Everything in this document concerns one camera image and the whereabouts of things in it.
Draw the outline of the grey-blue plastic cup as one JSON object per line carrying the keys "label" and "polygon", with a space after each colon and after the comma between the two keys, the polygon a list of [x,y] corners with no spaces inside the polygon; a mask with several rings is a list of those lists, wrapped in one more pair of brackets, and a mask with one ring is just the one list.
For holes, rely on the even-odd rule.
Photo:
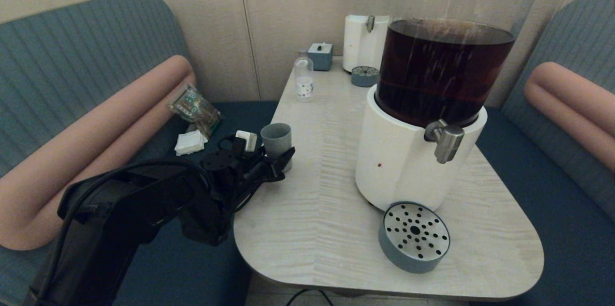
{"label": "grey-blue plastic cup", "polygon": [[285,123],[271,123],[260,131],[265,160],[274,161],[292,148],[292,129]]}

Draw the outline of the large steel dispenser tap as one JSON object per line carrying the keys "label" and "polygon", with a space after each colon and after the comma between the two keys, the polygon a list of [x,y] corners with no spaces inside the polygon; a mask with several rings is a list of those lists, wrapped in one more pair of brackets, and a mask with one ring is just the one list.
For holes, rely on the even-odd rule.
{"label": "large steel dispenser tap", "polygon": [[434,155],[437,162],[446,164],[454,159],[464,138],[464,130],[455,124],[448,124],[445,120],[439,119],[426,126],[424,138],[426,141],[436,143]]}

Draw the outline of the white folded napkin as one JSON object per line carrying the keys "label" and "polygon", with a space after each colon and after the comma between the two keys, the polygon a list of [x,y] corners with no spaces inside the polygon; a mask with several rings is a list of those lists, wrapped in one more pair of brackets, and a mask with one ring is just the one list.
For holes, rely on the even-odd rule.
{"label": "white folded napkin", "polygon": [[208,142],[206,136],[199,130],[193,130],[182,135],[178,135],[175,145],[175,154],[177,156],[189,155],[205,148]]}

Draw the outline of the small clear bottle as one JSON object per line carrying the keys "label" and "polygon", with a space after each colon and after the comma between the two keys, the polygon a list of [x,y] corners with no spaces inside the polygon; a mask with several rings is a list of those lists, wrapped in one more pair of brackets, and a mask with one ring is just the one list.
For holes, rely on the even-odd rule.
{"label": "small clear bottle", "polygon": [[308,50],[301,50],[294,61],[293,74],[295,94],[299,102],[309,102],[314,98],[314,64]]}

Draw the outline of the green snack packet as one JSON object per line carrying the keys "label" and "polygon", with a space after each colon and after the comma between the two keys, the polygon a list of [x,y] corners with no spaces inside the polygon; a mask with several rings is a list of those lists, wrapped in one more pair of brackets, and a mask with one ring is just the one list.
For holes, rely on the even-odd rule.
{"label": "green snack packet", "polygon": [[198,89],[189,83],[182,84],[167,103],[169,110],[193,124],[209,140],[222,122],[221,111],[209,103]]}

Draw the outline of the small grey-blue box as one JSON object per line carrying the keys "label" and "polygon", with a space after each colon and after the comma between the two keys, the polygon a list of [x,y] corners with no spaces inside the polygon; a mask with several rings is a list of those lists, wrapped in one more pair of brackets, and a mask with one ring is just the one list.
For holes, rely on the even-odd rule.
{"label": "small grey-blue box", "polygon": [[308,49],[308,56],[313,63],[315,71],[329,71],[332,67],[332,49],[331,43],[312,43]]}

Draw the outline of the small round perforated drip tray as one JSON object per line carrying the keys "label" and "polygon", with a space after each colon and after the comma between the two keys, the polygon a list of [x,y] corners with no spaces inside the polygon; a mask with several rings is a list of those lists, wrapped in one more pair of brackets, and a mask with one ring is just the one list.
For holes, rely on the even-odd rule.
{"label": "small round perforated drip tray", "polygon": [[372,87],[380,80],[380,71],[374,67],[354,67],[351,71],[351,84],[358,87]]}

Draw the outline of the small clear dispenser white base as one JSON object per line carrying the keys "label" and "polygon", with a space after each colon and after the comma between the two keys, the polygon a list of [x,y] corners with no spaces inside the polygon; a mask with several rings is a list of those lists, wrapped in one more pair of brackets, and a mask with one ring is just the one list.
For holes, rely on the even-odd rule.
{"label": "small clear dispenser white base", "polygon": [[[390,22],[391,0],[351,0],[351,8],[344,23],[343,68],[380,68],[387,27]],[[366,30],[369,15],[375,16],[371,33]]]}

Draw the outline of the dark blue seat cushion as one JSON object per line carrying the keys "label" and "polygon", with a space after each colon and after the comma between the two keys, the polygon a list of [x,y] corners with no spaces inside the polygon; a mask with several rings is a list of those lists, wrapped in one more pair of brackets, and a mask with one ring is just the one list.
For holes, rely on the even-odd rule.
{"label": "dark blue seat cushion", "polygon": [[[270,124],[277,101],[222,102],[222,122],[204,150],[184,156],[194,162],[218,150],[218,142],[237,130],[259,134]],[[174,115],[129,162],[175,157],[177,136],[187,122]],[[237,249],[233,231],[216,247],[184,237],[178,219],[160,229],[148,245],[140,245],[114,306],[244,306],[252,269]]]}
{"label": "dark blue seat cushion", "polygon": [[615,306],[615,223],[498,109],[478,147],[540,236],[544,269],[526,293],[469,306]]}

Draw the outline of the large round perforated drip tray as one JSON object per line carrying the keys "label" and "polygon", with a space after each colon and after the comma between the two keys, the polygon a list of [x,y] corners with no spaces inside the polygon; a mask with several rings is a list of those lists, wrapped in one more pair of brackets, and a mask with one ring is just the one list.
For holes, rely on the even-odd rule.
{"label": "large round perforated drip tray", "polygon": [[395,202],[384,212],[378,231],[384,255],[410,273],[433,271],[451,246],[448,227],[438,214],[415,202]]}

